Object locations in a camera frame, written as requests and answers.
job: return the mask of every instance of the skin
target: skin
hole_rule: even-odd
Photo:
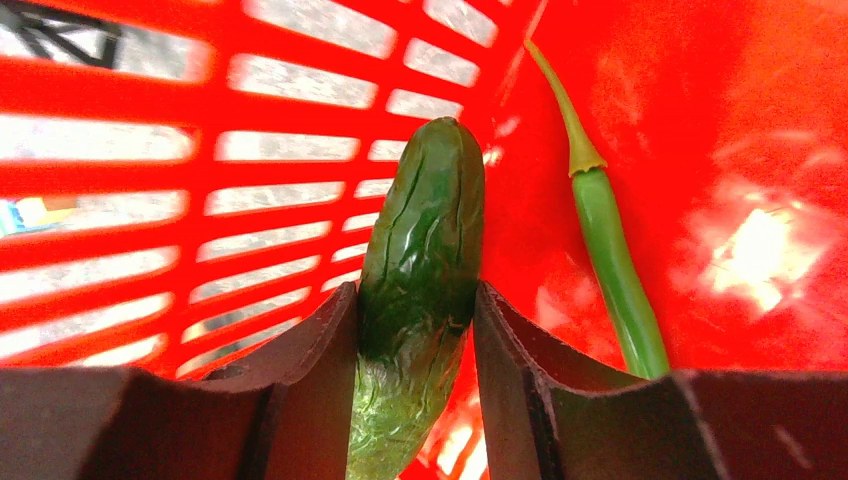
[[[412,136],[362,270],[348,480],[393,480],[445,408],[474,313],[483,188],[480,147],[455,119]]]
[[[603,170],[606,161],[586,135],[553,67],[533,42],[526,40],[524,45],[548,80],[565,122],[569,176],[583,240],[624,362],[633,375],[643,378],[665,375],[670,368],[668,356],[656,315],[630,258],[615,195]]]

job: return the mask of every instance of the concrete ground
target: concrete ground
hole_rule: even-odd
[[[437,20],[472,39],[486,44],[493,35],[493,25],[460,0],[435,0],[426,3],[426,10]],[[348,48],[375,56],[384,56],[391,48],[393,31],[374,20],[341,7],[329,0],[256,0],[248,13],[279,26],[318,37]],[[78,33],[75,41],[93,47],[90,33]],[[135,30],[128,34],[118,56],[117,69],[140,75],[179,78],[186,70],[186,53],[193,41],[159,33]],[[56,51],[56,60],[74,61]],[[0,54],[28,56],[25,47],[11,34],[0,28]],[[369,105],[376,87],[362,80],[308,69],[275,60],[243,58],[243,70],[237,88],[261,93],[305,98],[314,101],[364,107]],[[406,63],[434,76],[470,85],[477,67],[450,53],[414,40],[406,54]],[[424,97],[413,92],[395,92],[389,110],[434,118],[455,114],[458,105],[444,100]],[[290,135],[284,133],[238,132],[227,135],[222,142],[224,158],[285,160],[285,159],[345,159],[356,147],[355,139],[337,139]],[[183,156],[189,140],[177,130],[156,125],[110,124],[79,122],[62,119],[24,118],[0,115],[0,159],[60,158],[60,159],[146,159],[157,161]],[[375,155],[397,159],[402,142],[384,142]],[[385,193],[390,180],[381,179],[359,186],[359,194]],[[209,199],[210,214],[244,211],[276,205],[321,201],[332,198],[338,185],[277,185],[257,188],[230,189],[217,192]],[[183,208],[178,192],[145,192],[117,195],[84,196],[79,208],[56,226],[56,230],[82,230],[94,227],[126,225],[161,220],[177,215]],[[359,219],[349,228],[373,223],[375,215]],[[297,227],[257,232],[238,237],[218,239],[205,245],[201,258],[212,258],[249,251],[269,245],[320,235],[327,225],[309,224]],[[356,255],[364,245],[344,252]],[[110,258],[97,258],[54,265],[39,269],[0,274],[1,303],[34,294],[96,283],[107,279],[131,276],[159,268],[173,261],[172,249],[133,252]],[[303,259],[221,279],[196,291],[195,299],[239,289],[279,276],[309,268],[316,259]],[[304,291],[289,292],[250,305],[224,318],[218,318],[214,328],[239,321],[302,298]],[[134,302],[76,315],[47,325],[0,335],[0,357],[53,342],[68,336],[92,332],[104,327],[153,313],[165,305],[167,297],[156,296]],[[281,326],[262,335],[246,339],[246,343],[277,333]],[[131,345],[89,359],[87,364],[121,363],[143,356],[153,346],[154,339]]]

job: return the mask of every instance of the red plastic basket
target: red plastic basket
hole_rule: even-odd
[[[372,146],[404,141],[424,122],[387,111],[392,93],[406,90],[460,104],[461,120],[484,146],[484,277],[544,328],[623,367],[577,228],[561,119],[522,54],[521,42],[532,34],[610,163],[634,262],[672,364],[848,367],[848,16],[838,2],[467,1],[497,27],[485,45],[432,18],[422,0],[336,0],[393,30],[391,48],[380,56],[271,25],[238,1],[39,0],[191,38],[203,48],[179,82],[0,56],[0,113],[165,125],[191,140],[189,154],[170,161],[0,162],[2,197],[185,196],[185,209],[168,220],[2,239],[0,273],[160,247],[177,252],[173,263],[142,275],[0,305],[2,334],[152,295],[169,298],[156,313],[2,362],[63,365],[155,337],[153,351],[133,363],[175,377],[201,354],[308,315],[327,298],[328,282],[355,277],[361,266],[361,255],[334,254],[367,242],[370,227],[345,223],[381,206],[381,196],[361,198],[357,188],[394,174],[394,163],[372,160]],[[408,67],[404,57],[415,39],[474,63],[473,85]],[[365,80],[376,92],[360,108],[239,91],[231,75],[242,54]],[[219,142],[232,131],[359,143],[344,161],[220,161]],[[204,209],[221,189],[307,182],[342,182],[341,193],[250,212]],[[221,237],[317,221],[330,224],[317,238],[198,260],[201,247]],[[199,301],[192,296],[215,279],[313,256],[317,263],[299,273]],[[301,288],[309,293],[294,303],[183,341],[200,321]],[[487,478],[473,355],[469,349],[445,415],[403,478]]]

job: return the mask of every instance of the red surface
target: red surface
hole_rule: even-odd
[[[181,189],[189,198],[186,212],[167,222],[37,241],[4,238],[0,272],[161,246],[180,250],[178,261],[160,271],[0,305],[4,332],[173,294],[160,314],[4,363],[58,365],[164,333],[154,354],[138,363],[173,376],[199,353],[311,312],[326,298],[319,290],[327,279],[361,264],[361,257],[330,258],[369,234],[343,232],[344,220],[382,202],[354,198],[356,184],[393,174],[391,164],[367,159],[371,143],[406,139],[422,123],[385,111],[392,89],[402,88],[463,104],[462,120],[488,152],[484,277],[544,328],[623,367],[577,230],[562,121],[521,49],[532,31],[609,162],[634,263],[672,365],[848,367],[848,8],[841,2],[551,0],[536,26],[537,1],[475,0],[498,25],[488,49],[427,17],[420,0],[339,2],[397,32],[386,59],[264,24],[235,1],[45,3],[195,38],[209,47],[209,63],[194,82],[168,82],[0,57],[0,112],[174,125],[195,141],[188,158],[156,164],[0,162],[0,196]],[[412,38],[477,63],[477,83],[468,89],[404,67]],[[374,82],[376,99],[355,109],[233,91],[227,65],[245,52]],[[216,162],[218,136],[236,129],[355,136],[362,145],[346,163]],[[203,200],[216,189],[326,180],[346,182],[338,200],[203,214]],[[332,221],[325,237],[196,261],[198,247],[214,238],[318,220]],[[312,270],[189,301],[207,281],[316,254],[322,259]],[[179,342],[194,322],[301,286],[311,286],[311,295],[273,315]],[[463,468],[479,470],[476,396],[469,351],[448,411],[404,480],[458,479]],[[451,436],[469,427],[475,433],[454,445]]]

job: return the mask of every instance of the thin green chili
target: thin green chili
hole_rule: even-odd
[[[565,87],[542,52],[529,39],[524,45],[548,80],[565,121],[577,216],[627,369],[643,378],[662,376],[669,370],[668,357],[630,258],[615,195],[602,168],[606,162],[586,135]]]

